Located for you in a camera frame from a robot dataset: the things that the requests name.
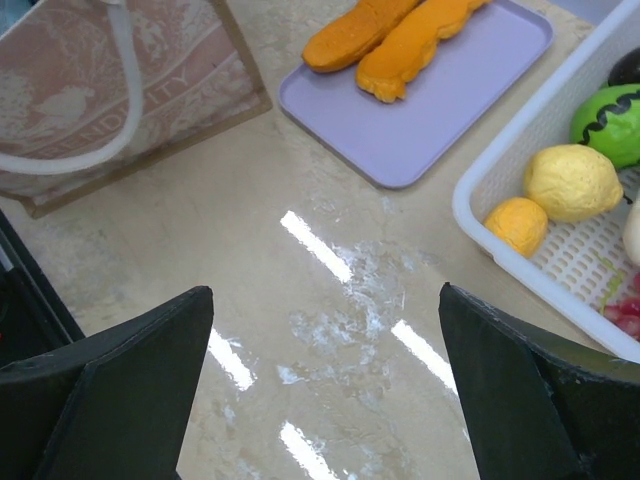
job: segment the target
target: green toy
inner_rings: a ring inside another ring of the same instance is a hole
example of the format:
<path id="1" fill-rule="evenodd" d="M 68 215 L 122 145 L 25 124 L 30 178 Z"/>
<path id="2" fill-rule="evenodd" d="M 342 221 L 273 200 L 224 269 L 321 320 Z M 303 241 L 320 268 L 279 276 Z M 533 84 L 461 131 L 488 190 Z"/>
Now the green toy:
<path id="1" fill-rule="evenodd" d="M 606 156 L 617 169 L 640 164 L 640 84 L 598 90 L 576 111 L 571 143 Z"/>

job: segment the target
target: orange food item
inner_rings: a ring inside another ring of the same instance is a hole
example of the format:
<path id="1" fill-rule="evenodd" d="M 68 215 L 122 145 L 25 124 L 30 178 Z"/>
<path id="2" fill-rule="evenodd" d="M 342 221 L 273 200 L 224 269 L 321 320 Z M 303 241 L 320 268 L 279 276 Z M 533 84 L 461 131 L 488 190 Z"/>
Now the orange food item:
<path id="1" fill-rule="evenodd" d="M 514 197 L 502 202 L 487 216 L 484 226 L 523 257 L 540 248 L 549 220 L 540 205 L 528 198 Z"/>
<path id="2" fill-rule="evenodd" d="M 362 59 L 356 83 L 385 103 L 405 98 L 406 84 L 431 62 L 438 42 L 460 32 L 471 14 L 490 1 L 426 0 Z"/>
<path id="3" fill-rule="evenodd" d="M 420 0 L 360 0 L 316 33 L 302 58 L 316 72 L 335 72 L 359 61 L 415 8 Z"/>

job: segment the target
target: yellow toy lemon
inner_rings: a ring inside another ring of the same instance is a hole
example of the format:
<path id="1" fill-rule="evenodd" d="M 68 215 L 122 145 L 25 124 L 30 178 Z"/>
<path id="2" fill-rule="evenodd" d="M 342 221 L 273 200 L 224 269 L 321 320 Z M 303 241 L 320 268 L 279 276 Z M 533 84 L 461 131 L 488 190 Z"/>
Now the yellow toy lemon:
<path id="1" fill-rule="evenodd" d="M 545 148 L 530 160 L 525 196 L 556 222 L 580 222 L 613 210 L 624 194 L 613 164 L 584 145 Z"/>
<path id="2" fill-rule="evenodd" d="M 547 214 L 528 198 L 502 202 L 487 216 L 484 226 L 523 257 L 540 248 L 547 234 Z"/>

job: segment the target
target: tote bag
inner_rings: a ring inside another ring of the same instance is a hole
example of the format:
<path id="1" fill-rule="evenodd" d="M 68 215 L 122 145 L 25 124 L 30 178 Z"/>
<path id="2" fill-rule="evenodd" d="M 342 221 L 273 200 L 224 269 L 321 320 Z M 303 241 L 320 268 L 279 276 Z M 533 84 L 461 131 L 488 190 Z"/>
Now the tote bag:
<path id="1" fill-rule="evenodd" d="M 0 195 L 34 216 L 271 107 L 223 0 L 104 1 L 0 37 Z"/>

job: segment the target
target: white plastic basket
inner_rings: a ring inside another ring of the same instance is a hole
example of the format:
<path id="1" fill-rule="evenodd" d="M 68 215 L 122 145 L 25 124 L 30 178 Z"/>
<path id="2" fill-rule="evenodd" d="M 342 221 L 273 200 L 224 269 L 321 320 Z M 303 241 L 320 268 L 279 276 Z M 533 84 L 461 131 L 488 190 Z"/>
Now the white plastic basket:
<path id="1" fill-rule="evenodd" d="M 615 276 L 598 256 L 626 273 L 611 301 L 631 292 L 638 271 L 626 258 L 622 227 L 629 207 L 621 205 L 576 225 L 552 224 L 530 260 L 517 254 L 482 225 L 497 204 L 522 195 L 524 169 L 537 151 L 569 142 L 576 109 L 607 79 L 613 64 L 640 46 L 640 0 L 624 0 L 536 92 L 458 182 L 453 210 L 460 227 L 494 261 L 526 287 L 621 358 L 640 363 L 640 343 L 602 317 L 597 309 Z M 621 175 L 635 198 L 640 170 Z"/>

